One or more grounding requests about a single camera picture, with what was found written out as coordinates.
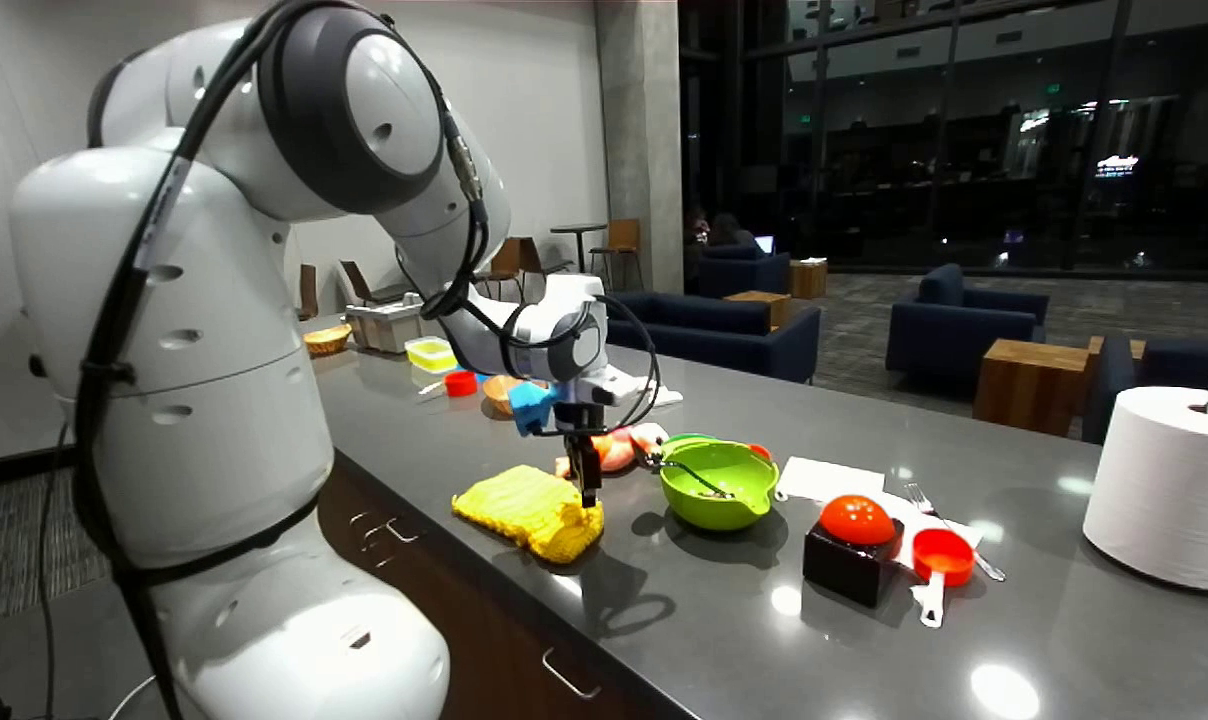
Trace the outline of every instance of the floor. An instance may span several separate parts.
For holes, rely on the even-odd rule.
[[[1048,339],[1086,343],[1097,331],[1208,334],[1208,283],[1125,279],[971,279],[1052,297]],[[963,413],[969,401],[899,391],[886,370],[888,302],[910,298],[916,277],[832,277],[818,383]],[[36,526],[50,481],[0,488],[0,697],[15,717],[46,717],[46,633],[36,602]],[[50,592],[55,614],[55,717],[108,717],[150,676],[103,561],[71,519],[70,481],[55,481],[50,522]],[[130,717],[160,717],[156,692]]]

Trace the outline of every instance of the gray countertop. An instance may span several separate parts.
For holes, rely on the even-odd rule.
[[[653,414],[670,430],[765,441],[780,465],[910,466],[939,517],[985,526],[1008,579],[976,579],[928,633],[910,588],[869,613],[806,583],[809,499],[745,534],[699,534],[665,517],[646,466],[604,481],[601,549],[552,570],[457,519],[448,499],[508,465],[552,466],[557,441],[523,441],[476,401],[422,396],[429,374],[401,358],[345,351],[315,374],[349,459],[698,717],[1208,720],[1208,596],[1086,545],[1089,444],[665,358],[684,391]]]

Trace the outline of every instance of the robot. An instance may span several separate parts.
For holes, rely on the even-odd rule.
[[[601,279],[552,277],[527,306],[471,291],[506,182],[396,23],[356,2],[285,0],[122,64],[94,143],[20,180],[15,269],[71,401],[75,517],[167,717],[442,717],[448,643],[321,534],[331,437],[279,243],[374,215],[469,369],[563,388],[584,505]]]

